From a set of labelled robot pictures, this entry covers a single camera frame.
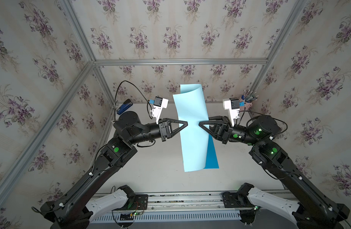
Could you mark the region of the light blue paper sheet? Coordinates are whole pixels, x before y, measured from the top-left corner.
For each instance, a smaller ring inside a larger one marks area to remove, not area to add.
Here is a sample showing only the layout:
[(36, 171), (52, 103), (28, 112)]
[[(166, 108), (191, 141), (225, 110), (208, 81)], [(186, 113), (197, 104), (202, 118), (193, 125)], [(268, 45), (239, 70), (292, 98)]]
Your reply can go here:
[(188, 126), (180, 131), (185, 172), (202, 170), (206, 166), (209, 134), (199, 126), (209, 116), (200, 84), (180, 86), (180, 93), (173, 95), (178, 119)]

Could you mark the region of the dark blue paper sheet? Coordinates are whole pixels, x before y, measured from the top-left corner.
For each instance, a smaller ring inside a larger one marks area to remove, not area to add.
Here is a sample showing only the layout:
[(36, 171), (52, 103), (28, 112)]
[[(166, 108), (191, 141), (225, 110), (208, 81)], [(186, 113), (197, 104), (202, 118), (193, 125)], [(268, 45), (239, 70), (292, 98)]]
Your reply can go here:
[(219, 169), (213, 137), (211, 135), (209, 135), (208, 139), (207, 156), (204, 169)]

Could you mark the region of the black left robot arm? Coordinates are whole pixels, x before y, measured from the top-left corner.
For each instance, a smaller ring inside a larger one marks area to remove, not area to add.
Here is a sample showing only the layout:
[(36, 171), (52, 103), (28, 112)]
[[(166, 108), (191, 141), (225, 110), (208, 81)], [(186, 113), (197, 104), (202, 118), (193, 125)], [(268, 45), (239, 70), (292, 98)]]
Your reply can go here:
[(99, 188), (137, 153), (135, 144), (152, 142), (158, 138), (166, 141), (186, 128), (186, 121), (163, 118), (143, 125), (134, 111), (124, 112), (113, 123), (115, 133), (100, 148), (95, 161), (78, 182), (57, 200), (45, 202), (40, 209), (31, 209), (52, 222), (53, 229), (85, 229), (108, 209), (90, 200)]

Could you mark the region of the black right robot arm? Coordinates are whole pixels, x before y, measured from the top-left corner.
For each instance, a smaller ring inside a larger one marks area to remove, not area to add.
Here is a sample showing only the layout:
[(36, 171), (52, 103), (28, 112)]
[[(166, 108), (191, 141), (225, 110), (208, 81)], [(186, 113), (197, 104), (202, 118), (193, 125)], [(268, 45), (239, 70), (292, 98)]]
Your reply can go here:
[(274, 212), (300, 229), (341, 229), (350, 214), (345, 204), (335, 203), (323, 194), (291, 160), (287, 152), (273, 141), (282, 133), (276, 119), (269, 115), (251, 118), (247, 125), (231, 125), (226, 116), (215, 116), (199, 123), (215, 140), (252, 146), (249, 155), (270, 177), (280, 181), (295, 197), (286, 200), (244, 183), (237, 192), (224, 192), (225, 208), (252, 208), (241, 216), (251, 224), (260, 208)]

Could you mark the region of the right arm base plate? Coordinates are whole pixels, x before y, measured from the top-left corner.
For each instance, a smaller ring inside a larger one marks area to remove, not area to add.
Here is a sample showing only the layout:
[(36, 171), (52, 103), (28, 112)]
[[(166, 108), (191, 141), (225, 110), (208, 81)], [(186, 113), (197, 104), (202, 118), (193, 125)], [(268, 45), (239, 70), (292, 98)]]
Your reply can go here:
[(225, 208), (252, 208), (259, 210), (260, 206), (253, 205), (243, 193), (223, 192), (222, 200)]

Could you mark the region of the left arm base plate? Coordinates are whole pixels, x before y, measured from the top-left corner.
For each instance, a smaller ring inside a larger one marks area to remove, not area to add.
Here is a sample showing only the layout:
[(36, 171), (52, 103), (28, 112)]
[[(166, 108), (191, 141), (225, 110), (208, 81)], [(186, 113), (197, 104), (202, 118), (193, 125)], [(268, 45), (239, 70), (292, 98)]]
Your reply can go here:
[(146, 210), (148, 198), (149, 195), (147, 194), (136, 194), (134, 197), (130, 197), (125, 205), (118, 210)]

